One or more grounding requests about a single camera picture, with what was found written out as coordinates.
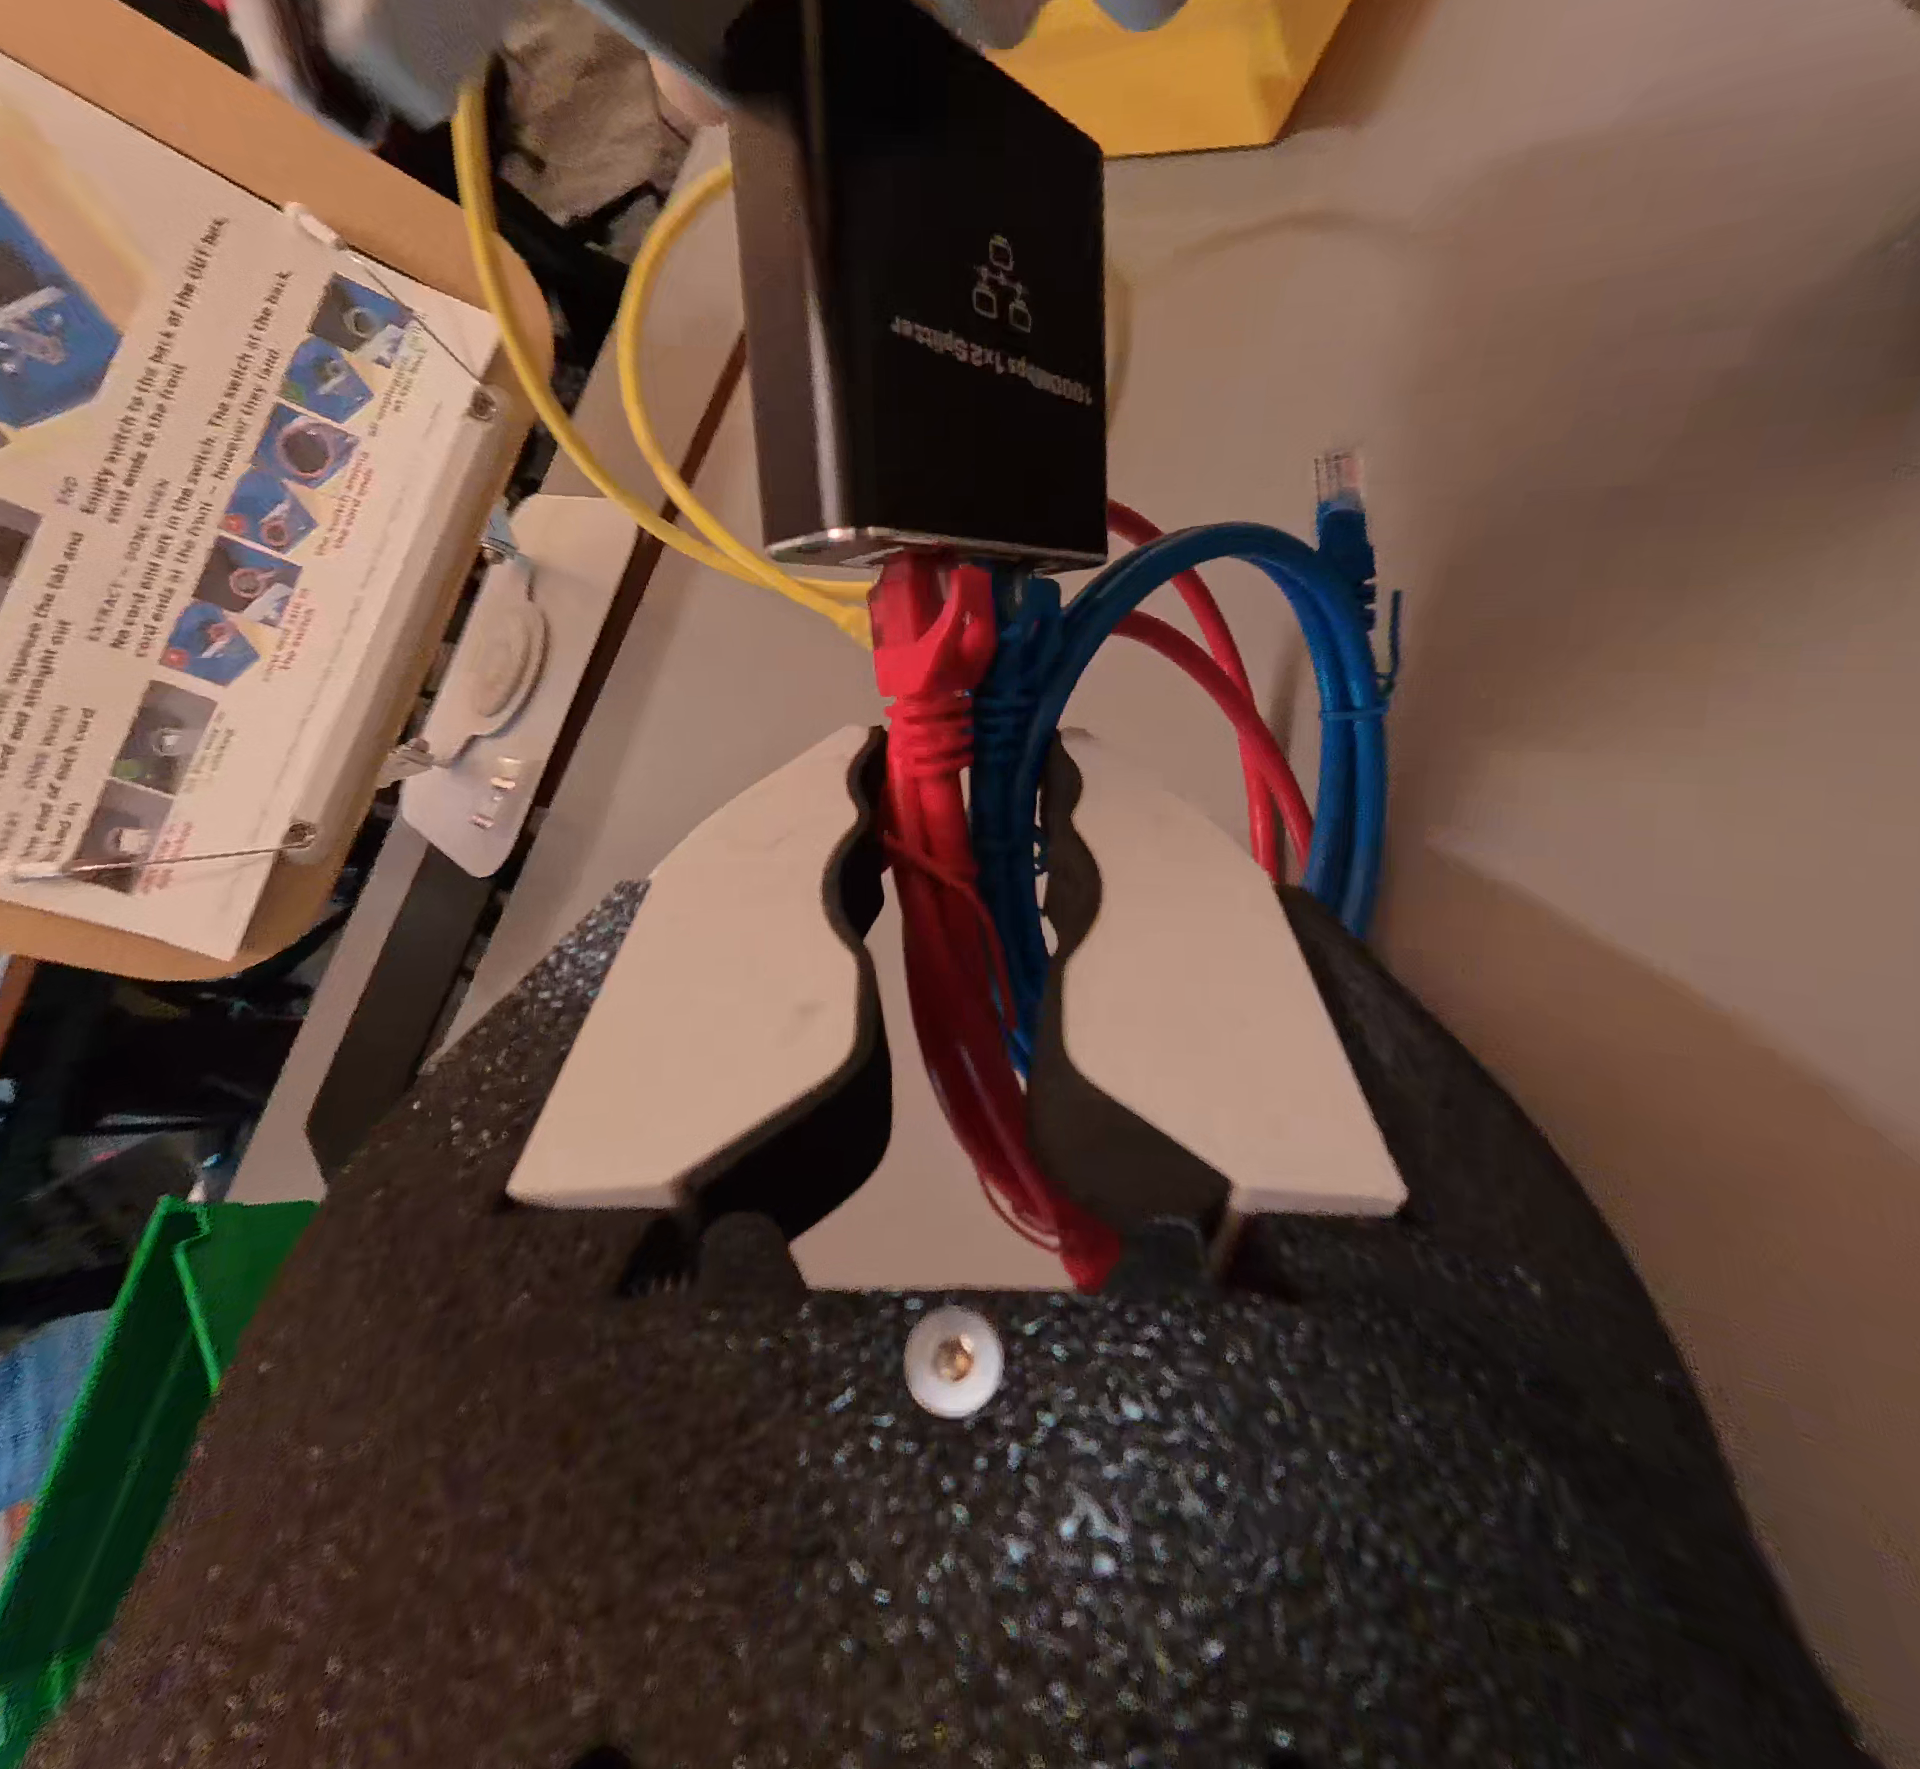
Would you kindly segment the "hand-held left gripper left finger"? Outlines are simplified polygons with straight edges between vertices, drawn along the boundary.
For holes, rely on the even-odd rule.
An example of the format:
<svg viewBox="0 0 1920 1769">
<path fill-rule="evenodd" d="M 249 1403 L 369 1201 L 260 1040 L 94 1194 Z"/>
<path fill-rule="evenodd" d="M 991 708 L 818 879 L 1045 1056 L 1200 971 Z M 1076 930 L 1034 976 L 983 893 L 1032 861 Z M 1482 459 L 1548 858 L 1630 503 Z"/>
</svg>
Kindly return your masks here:
<svg viewBox="0 0 1920 1769">
<path fill-rule="evenodd" d="M 883 734 L 842 728 L 645 879 L 511 1177 L 518 1206 L 829 1215 L 887 1152 Z"/>
</svg>

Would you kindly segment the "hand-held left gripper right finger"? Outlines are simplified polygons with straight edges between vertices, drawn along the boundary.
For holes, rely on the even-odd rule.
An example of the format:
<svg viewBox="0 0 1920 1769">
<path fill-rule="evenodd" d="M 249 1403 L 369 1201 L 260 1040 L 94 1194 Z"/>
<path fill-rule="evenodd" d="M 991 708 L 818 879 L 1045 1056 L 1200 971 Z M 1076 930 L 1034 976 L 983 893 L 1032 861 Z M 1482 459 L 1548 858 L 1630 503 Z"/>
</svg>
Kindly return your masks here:
<svg viewBox="0 0 1920 1769">
<path fill-rule="evenodd" d="M 1028 1123 L 1121 1263 L 1217 1267 L 1259 1219 L 1399 1215 L 1405 1175 L 1252 853 L 1092 734 L 1053 746 L 1044 844 Z"/>
</svg>

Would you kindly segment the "yellow plastic bin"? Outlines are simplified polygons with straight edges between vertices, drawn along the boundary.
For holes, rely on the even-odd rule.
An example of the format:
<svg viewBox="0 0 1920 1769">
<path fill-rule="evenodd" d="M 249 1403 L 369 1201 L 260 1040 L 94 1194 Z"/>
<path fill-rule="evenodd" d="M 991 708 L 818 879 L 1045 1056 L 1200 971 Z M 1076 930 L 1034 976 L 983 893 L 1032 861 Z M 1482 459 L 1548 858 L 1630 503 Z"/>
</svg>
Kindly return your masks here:
<svg viewBox="0 0 1920 1769">
<path fill-rule="evenodd" d="M 1162 29 L 1133 33 L 1092 0 L 1051 0 L 988 59 L 1110 159 L 1252 148 L 1279 136 L 1353 4 L 1188 0 Z"/>
</svg>

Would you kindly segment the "black ethernet splitter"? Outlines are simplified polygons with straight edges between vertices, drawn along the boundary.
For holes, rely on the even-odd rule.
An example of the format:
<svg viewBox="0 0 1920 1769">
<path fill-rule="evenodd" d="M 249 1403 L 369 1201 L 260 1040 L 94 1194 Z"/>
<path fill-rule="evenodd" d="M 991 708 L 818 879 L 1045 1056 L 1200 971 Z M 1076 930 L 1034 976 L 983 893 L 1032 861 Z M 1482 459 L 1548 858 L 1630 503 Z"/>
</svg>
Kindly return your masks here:
<svg viewBox="0 0 1920 1769">
<path fill-rule="evenodd" d="M 764 553 L 1101 564 L 1101 146 L 913 0 L 751 0 L 723 89 Z"/>
</svg>

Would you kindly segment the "green plastic bin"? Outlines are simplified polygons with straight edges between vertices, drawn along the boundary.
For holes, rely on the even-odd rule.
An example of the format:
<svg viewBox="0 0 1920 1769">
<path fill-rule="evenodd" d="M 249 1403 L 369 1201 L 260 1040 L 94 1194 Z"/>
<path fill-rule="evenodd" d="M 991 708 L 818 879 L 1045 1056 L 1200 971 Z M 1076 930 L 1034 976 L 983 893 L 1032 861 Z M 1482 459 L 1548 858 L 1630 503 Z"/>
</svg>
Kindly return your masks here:
<svg viewBox="0 0 1920 1769">
<path fill-rule="evenodd" d="M 69 1700 L 223 1376 L 315 1201 L 163 1199 L 108 1311 L 1 1592 L 1 1762 Z"/>
</svg>

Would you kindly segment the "instruction sheet on stand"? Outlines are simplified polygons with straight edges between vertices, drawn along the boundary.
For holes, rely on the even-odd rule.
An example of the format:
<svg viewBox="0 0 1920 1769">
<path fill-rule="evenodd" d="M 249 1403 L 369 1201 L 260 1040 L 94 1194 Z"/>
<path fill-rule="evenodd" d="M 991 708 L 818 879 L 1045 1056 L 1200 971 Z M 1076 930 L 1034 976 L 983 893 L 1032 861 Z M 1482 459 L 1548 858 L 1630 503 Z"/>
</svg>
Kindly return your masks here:
<svg viewBox="0 0 1920 1769">
<path fill-rule="evenodd" d="M 482 305 L 462 209 L 363 153 L 268 87 L 228 69 L 119 0 L 3 0 L 3 54 L 80 99 L 103 107 L 204 170 L 333 224 L 350 249 L 469 305 Z M 98 921 L 3 902 L 3 954 L 134 981 L 214 981 L 260 964 L 318 917 L 374 773 L 394 750 L 452 606 L 478 561 L 534 413 L 511 364 L 496 356 L 482 382 L 493 411 L 470 426 L 472 457 L 451 502 L 402 573 L 398 606 L 379 626 L 369 678 L 348 701 L 345 750 L 320 807 L 320 831 L 268 873 L 238 954 L 221 962 Z"/>
</svg>

